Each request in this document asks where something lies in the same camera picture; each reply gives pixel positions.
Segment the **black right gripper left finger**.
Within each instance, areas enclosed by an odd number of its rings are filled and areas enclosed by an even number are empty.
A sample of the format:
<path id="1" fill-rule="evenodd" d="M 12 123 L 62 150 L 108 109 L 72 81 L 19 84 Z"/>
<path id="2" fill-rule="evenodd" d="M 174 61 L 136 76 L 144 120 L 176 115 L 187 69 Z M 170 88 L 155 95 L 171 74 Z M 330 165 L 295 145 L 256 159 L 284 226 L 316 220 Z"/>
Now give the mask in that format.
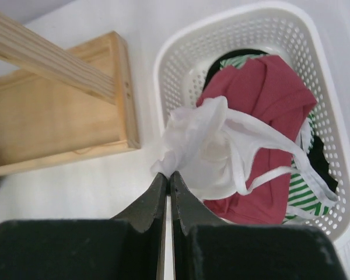
<path id="1" fill-rule="evenodd" d="M 0 223 L 0 279 L 155 279 L 167 180 L 110 219 Z"/>

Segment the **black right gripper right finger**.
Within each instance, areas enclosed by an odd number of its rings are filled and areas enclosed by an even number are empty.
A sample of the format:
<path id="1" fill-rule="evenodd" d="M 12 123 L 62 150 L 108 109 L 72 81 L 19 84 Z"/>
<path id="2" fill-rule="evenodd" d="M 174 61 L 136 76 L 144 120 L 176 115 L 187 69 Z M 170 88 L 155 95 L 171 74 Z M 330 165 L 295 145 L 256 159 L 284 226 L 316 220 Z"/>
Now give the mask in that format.
<path id="1" fill-rule="evenodd" d="M 303 225 L 232 225 L 169 181 L 175 279 L 345 279 L 332 242 Z"/>

